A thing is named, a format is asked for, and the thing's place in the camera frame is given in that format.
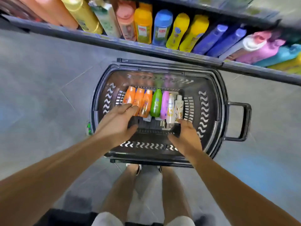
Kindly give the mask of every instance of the black plastic handle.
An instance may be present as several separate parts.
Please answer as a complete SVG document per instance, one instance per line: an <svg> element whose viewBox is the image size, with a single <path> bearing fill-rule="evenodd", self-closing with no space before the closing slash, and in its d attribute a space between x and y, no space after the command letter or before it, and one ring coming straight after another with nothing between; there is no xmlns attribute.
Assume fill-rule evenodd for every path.
<svg viewBox="0 0 301 226"><path fill-rule="evenodd" d="M243 107L243 123L239 137L224 137L224 140L243 142L246 140L249 132L252 108L248 103L228 102L228 107L231 105Z"/></svg>

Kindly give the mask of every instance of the shoe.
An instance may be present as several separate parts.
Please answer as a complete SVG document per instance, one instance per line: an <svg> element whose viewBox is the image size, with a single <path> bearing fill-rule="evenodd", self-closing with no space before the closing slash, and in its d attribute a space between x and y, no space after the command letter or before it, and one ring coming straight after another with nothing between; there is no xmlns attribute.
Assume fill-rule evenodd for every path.
<svg viewBox="0 0 301 226"><path fill-rule="evenodd" d="M162 174L162 169L161 169L161 166L157 166L159 172Z"/></svg>
<svg viewBox="0 0 301 226"><path fill-rule="evenodd" d="M142 165L139 164L139 168L138 168L138 170L137 170L136 176L140 173L141 170L142 170Z"/></svg>

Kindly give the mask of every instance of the floor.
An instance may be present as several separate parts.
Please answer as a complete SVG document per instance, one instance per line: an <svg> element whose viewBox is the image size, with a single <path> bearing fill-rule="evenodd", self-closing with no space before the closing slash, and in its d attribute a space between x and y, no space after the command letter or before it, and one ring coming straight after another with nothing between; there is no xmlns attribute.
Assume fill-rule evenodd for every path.
<svg viewBox="0 0 301 226"><path fill-rule="evenodd" d="M35 34L0 33L0 179L85 138L94 87L117 57L163 61ZM301 221L301 88L222 72L230 101L252 106L245 142L222 144L215 161ZM242 111L231 108L227 134L235 136ZM125 169L101 158L55 203L96 211ZM193 216L230 225L194 169L176 168ZM161 175L145 167L137 178L129 221L163 222Z"/></svg>

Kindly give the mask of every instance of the shorts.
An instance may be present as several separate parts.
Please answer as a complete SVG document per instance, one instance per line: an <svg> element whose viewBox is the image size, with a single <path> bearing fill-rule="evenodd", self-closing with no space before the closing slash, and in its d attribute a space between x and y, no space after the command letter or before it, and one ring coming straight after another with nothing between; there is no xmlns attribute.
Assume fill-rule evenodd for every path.
<svg viewBox="0 0 301 226"><path fill-rule="evenodd" d="M104 212L97 215L92 226L124 226L112 213ZM193 220L187 216L178 216L166 226L195 226Z"/></svg>

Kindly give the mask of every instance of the person's left arm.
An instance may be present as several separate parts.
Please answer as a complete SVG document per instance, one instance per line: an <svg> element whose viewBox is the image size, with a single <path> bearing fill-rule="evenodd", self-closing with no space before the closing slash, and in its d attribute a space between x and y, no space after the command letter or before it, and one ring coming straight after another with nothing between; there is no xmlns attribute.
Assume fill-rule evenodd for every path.
<svg viewBox="0 0 301 226"><path fill-rule="evenodd" d="M34 225L83 171L135 133L137 125L127 126L136 111L114 107L93 136L0 181L0 224Z"/></svg>

